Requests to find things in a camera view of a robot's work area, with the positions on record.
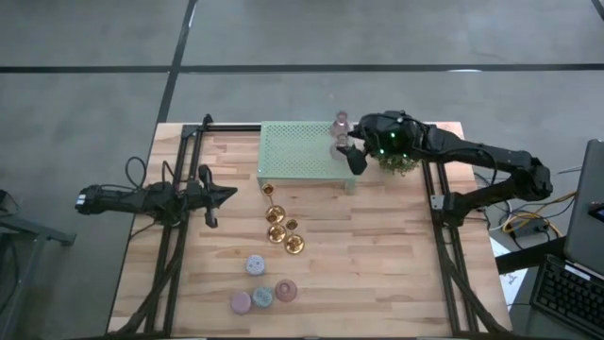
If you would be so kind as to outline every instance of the gold cup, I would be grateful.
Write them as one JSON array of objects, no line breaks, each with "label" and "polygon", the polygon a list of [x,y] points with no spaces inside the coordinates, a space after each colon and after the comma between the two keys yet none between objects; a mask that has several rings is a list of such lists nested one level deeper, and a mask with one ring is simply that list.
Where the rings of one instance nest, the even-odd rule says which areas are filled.
[{"label": "gold cup", "polygon": [[268,197],[268,200],[271,202],[271,205],[275,205],[273,203],[273,193],[275,192],[275,187],[271,184],[262,185],[262,194]]},{"label": "gold cup", "polygon": [[304,250],[304,239],[298,234],[291,234],[285,240],[285,251],[290,254],[299,254]]},{"label": "gold cup", "polygon": [[262,193],[265,196],[270,196],[275,192],[275,187],[271,184],[264,184],[262,185]]},{"label": "gold cup", "polygon": [[287,230],[295,230],[298,228],[298,222],[294,219],[291,219],[285,223],[285,228],[287,228]]},{"label": "gold cup", "polygon": [[285,209],[281,206],[272,206],[266,211],[264,217],[270,224],[280,223],[285,218]]},{"label": "gold cup", "polygon": [[279,224],[272,225],[267,232],[268,240],[272,243],[281,243],[285,240],[287,231]]}]

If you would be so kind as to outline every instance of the concrete floor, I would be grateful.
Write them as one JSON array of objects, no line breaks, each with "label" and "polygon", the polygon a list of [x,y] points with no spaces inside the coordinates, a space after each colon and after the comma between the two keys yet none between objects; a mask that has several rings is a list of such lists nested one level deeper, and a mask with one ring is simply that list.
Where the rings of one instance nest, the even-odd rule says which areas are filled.
[{"label": "concrete floor", "polygon": [[[0,66],[169,65],[186,6],[6,0]],[[191,30],[189,65],[604,62],[604,22],[589,0],[206,0]],[[92,183],[126,184],[126,159],[148,153],[166,79],[0,75],[0,187],[23,216],[78,234],[72,248],[45,250],[19,339],[104,332],[132,216],[78,215],[74,198]],[[466,138],[527,149],[558,170],[580,164],[585,143],[602,138],[603,87],[604,74],[593,72],[180,75],[168,121],[405,109],[425,121],[461,121]],[[554,196],[577,180],[555,177]],[[568,218],[554,223],[566,231]]]}]

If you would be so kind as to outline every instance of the green perforated box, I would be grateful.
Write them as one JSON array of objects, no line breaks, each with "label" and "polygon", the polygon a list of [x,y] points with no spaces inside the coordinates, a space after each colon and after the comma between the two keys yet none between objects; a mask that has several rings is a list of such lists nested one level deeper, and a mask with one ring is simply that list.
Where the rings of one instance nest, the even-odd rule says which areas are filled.
[{"label": "green perforated box", "polygon": [[347,193],[355,176],[346,160],[334,160],[329,149],[331,122],[262,122],[258,183],[269,179],[341,180]]}]

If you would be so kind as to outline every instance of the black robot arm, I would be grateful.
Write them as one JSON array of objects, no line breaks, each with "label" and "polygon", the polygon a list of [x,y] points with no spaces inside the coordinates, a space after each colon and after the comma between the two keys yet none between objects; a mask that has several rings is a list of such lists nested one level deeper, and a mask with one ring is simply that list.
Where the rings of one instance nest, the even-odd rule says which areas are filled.
[{"label": "black robot arm", "polygon": [[180,192],[168,181],[133,191],[106,189],[115,187],[112,185],[91,185],[80,191],[75,208],[82,214],[142,213],[164,226],[179,224],[186,211],[206,208],[206,224],[216,228],[218,221],[213,210],[237,193],[237,188],[214,184],[207,165],[200,165],[198,173],[199,181],[187,181],[186,188]]},{"label": "black robot arm", "polygon": [[341,147],[350,169],[360,175],[366,155],[404,155],[428,162],[464,162],[510,173],[497,184],[476,191],[434,196],[432,206],[441,211],[445,225],[458,227],[472,210],[511,198],[542,200],[552,193],[549,169],[527,151],[512,151],[462,140],[450,131],[419,122],[404,111],[364,115],[349,135],[364,140],[364,150]]}]

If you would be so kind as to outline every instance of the potted plant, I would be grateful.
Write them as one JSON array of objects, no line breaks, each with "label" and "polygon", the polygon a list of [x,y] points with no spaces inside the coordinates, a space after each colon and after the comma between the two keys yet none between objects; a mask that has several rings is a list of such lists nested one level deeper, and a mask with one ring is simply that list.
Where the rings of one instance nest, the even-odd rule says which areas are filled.
[{"label": "potted plant", "polygon": [[415,169],[419,164],[418,161],[414,161],[407,157],[407,155],[379,155],[377,156],[379,167],[390,174],[400,174],[405,177],[405,174]]}]

